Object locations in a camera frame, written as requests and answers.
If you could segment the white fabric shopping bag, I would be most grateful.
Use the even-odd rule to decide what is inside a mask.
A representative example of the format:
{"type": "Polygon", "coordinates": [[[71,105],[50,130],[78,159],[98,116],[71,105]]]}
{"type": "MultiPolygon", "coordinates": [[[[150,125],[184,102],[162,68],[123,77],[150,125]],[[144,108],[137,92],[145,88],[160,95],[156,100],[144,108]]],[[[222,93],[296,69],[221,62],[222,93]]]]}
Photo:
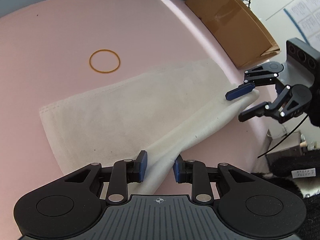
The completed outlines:
{"type": "Polygon", "coordinates": [[[129,192],[153,194],[182,151],[259,98],[254,90],[226,100],[234,88],[212,59],[176,63],[44,106],[40,118],[64,174],[90,163],[135,159],[145,150],[145,177],[129,192]]]}

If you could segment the brown cardboard box right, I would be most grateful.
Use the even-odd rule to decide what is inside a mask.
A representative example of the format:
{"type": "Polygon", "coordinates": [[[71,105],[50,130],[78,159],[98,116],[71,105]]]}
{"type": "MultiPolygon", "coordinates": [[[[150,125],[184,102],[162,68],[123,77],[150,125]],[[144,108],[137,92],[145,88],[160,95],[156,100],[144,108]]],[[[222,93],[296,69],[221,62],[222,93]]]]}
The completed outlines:
{"type": "Polygon", "coordinates": [[[280,53],[272,35],[241,0],[186,0],[236,68],[254,67],[280,53]]]}

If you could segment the white paper poster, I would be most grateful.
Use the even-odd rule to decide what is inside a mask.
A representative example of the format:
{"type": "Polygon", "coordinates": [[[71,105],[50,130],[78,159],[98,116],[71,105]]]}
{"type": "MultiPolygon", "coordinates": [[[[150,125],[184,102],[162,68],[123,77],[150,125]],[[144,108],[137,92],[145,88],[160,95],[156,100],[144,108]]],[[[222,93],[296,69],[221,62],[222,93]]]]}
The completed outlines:
{"type": "Polygon", "coordinates": [[[319,0],[294,0],[284,11],[304,41],[319,50],[319,0]]]}

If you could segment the yellow rubber band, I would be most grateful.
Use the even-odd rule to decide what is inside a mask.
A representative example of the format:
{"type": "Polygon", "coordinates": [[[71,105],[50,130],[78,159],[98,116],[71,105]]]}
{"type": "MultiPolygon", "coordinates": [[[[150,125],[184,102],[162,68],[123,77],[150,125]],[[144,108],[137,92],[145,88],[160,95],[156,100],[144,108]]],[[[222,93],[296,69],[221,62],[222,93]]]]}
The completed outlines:
{"type": "Polygon", "coordinates": [[[101,74],[110,74],[121,66],[119,55],[110,49],[99,49],[89,57],[89,66],[92,70],[101,74]]]}

